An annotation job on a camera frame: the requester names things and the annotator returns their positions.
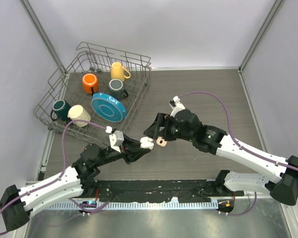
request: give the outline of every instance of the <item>cream mug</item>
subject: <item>cream mug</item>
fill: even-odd
[[[91,119],[90,114],[86,111],[85,108],[83,108],[82,105],[72,106],[71,109],[69,110],[68,117],[72,120],[79,119],[79,120],[90,121]],[[88,123],[82,122],[82,121],[75,121],[74,124],[77,125],[78,127],[83,127],[83,126],[86,126]]]
[[[119,62],[114,62],[111,65],[110,76],[111,76],[111,79],[118,78],[122,82],[125,81],[125,78],[130,78],[131,77],[130,72],[125,67],[123,67],[122,64],[119,63]]]

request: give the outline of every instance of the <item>wire dish rack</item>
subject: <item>wire dish rack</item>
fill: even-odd
[[[61,65],[48,79],[48,91],[35,107],[35,117],[49,130],[57,133],[63,132],[67,123],[61,120],[52,121],[50,113],[54,102],[64,99],[71,106],[82,105],[90,113],[93,123],[104,127],[116,127],[118,130],[128,128],[150,82],[150,57],[87,42],[81,42],[76,50],[79,53],[70,65],[67,68]],[[92,109],[91,95],[85,93],[81,81],[85,73],[93,73],[97,75],[99,81],[98,92],[107,93],[108,83],[111,80],[110,67],[114,62],[120,62],[131,74],[131,78],[124,82],[124,88],[129,96],[120,100],[128,114],[123,121],[118,123],[104,120]],[[104,130],[91,125],[78,127],[72,124],[67,134],[90,143],[109,144]]]

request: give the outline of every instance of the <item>blue plate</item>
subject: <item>blue plate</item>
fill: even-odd
[[[110,122],[120,122],[127,116],[126,108],[105,93],[95,93],[91,99],[91,106],[97,114]]]

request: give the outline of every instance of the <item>metal table surface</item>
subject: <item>metal table surface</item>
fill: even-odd
[[[235,202],[234,213],[247,210],[253,199]],[[26,238],[290,238],[280,203],[258,199],[256,207],[241,217],[219,215],[214,210],[102,211],[77,217],[77,210],[44,211],[31,219]],[[47,227],[44,224],[62,224]]]
[[[175,95],[204,90],[215,93],[225,102],[231,117],[234,136],[246,144],[261,148],[254,120],[241,84],[238,71],[229,70],[175,70],[153,71],[145,97],[141,101],[131,125],[124,131],[139,140],[154,121],[156,114],[170,113],[169,101]],[[184,106],[196,113],[202,123],[227,131],[225,112],[211,96],[192,95],[181,99]],[[55,134],[44,178],[59,173],[63,168],[60,134]],[[67,164],[79,158],[86,142],[71,136],[65,138]],[[170,142],[166,147],[155,146],[141,159],[126,165],[118,160],[100,168],[98,180],[121,179],[215,179],[220,170],[253,173],[250,168],[233,160],[202,153],[192,143],[183,140]]]

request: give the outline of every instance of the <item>mug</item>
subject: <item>mug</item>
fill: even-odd
[[[68,117],[72,120],[79,119],[79,120],[90,121],[90,119],[91,119],[90,114],[86,111],[85,108],[83,108],[82,105],[75,105],[75,106],[71,107],[71,109],[69,110],[69,113],[68,113]],[[83,127],[83,126],[86,126],[88,123],[76,121],[76,122],[74,122],[74,124],[77,125],[78,127]]]
[[[128,93],[124,89],[124,84],[120,79],[114,78],[108,84],[109,95],[115,99],[120,100],[122,98],[128,98]]]
[[[87,73],[81,79],[83,82],[83,89],[86,93],[94,94],[98,91],[98,78],[95,74]]]
[[[126,70],[125,67],[122,66],[121,63],[114,62],[110,68],[110,76],[111,76],[111,79],[117,78],[124,82],[125,78],[131,77],[131,74],[128,70]]]
[[[56,121],[58,119],[64,120],[64,121],[69,121],[68,118],[68,113],[69,110],[71,109],[71,106],[68,104],[67,101],[65,100],[57,100],[53,105],[52,105],[52,111],[50,114],[50,117],[52,121]],[[57,118],[53,119],[52,114],[55,113]]]

